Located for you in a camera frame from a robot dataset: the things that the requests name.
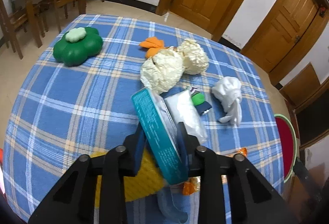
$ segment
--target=green round object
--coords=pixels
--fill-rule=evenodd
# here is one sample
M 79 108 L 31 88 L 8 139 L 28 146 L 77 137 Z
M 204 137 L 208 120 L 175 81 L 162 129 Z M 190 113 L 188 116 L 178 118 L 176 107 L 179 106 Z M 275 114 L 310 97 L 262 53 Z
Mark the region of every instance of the green round object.
M 61 40 L 54 46 L 54 58 L 57 62 L 63 62 L 66 66 L 81 65 L 88 57 L 99 54 L 102 50 L 103 40 L 98 30 L 92 27 L 85 27 L 86 36 L 71 43 L 65 40 L 65 33 Z
M 201 93 L 192 96 L 192 102 L 194 106 L 200 105 L 205 102 L 205 96 Z

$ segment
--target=light green rim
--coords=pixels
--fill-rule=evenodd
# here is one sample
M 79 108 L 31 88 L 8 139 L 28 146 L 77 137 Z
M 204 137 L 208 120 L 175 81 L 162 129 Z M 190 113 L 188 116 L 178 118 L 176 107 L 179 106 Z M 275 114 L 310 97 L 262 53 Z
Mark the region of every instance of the light green rim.
M 283 180 L 283 182 L 286 183 L 287 180 L 291 177 L 292 169 L 293 169 L 293 166 L 295 165 L 295 161 L 296 161 L 296 156 L 297 156 L 297 138 L 296 138 L 295 130 L 294 130 L 294 128 L 293 128 L 290 120 L 287 117 L 285 117 L 282 114 L 274 114 L 274 117 L 279 117 L 279 118 L 283 119 L 288 124 L 288 126 L 290 128 L 290 131 L 292 133 L 293 158 L 292 158 L 292 163 L 291 163 L 291 166 L 290 166 L 290 169 L 289 169 L 289 173 L 288 173 L 288 175 Z

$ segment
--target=white plastic package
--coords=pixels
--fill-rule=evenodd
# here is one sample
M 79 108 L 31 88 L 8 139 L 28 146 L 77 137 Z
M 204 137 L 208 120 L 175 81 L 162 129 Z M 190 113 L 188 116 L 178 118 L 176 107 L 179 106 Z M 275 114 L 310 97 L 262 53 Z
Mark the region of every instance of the white plastic package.
M 189 135 L 196 136 L 200 144 L 207 141 L 208 135 L 201 118 L 195 109 L 189 90 L 172 95 L 164 99 L 169 113 L 177 124 L 183 122 L 186 132 Z
M 241 82 L 235 77 L 224 77 L 212 88 L 214 96 L 222 103 L 226 116 L 219 119 L 221 123 L 230 121 L 239 125 L 242 119 L 240 103 L 242 101 Z
M 183 60 L 174 47 L 160 50 L 148 58 L 140 69 L 140 80 L 145 87 L 157 94 L 175 86 L 184 72 Z
M 208 56 L 195 40 L 185 39 L 176 50 L 183 56 L 184 73 L 198 74 L 207 70 Z

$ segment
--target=green flower-shaped box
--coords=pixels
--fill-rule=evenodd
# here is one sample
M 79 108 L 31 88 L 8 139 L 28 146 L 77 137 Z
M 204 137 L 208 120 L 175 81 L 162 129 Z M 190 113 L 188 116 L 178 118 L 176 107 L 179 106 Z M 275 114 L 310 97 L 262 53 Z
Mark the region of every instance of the green flower-shaped box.
M 103 46 L 103 40 L 99 36 L 98 30 L 92 27 L 85 27 L 86 35 L 75 43 L 65 39 L 65 33 L 61 40 L 54 46 L 54 58 L 57 62 L 66 66 L 80 65 L 88 57 L 97 55 Z

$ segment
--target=door handle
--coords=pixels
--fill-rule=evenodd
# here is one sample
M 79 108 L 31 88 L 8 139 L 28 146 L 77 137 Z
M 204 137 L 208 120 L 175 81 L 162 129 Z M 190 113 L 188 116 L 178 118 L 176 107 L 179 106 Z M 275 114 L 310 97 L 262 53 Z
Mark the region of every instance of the door handle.
M 298 43 L 298 41 L 301 39 L 301 37 L 299 35 L 296 35 L 295 37 L 295 44 Z

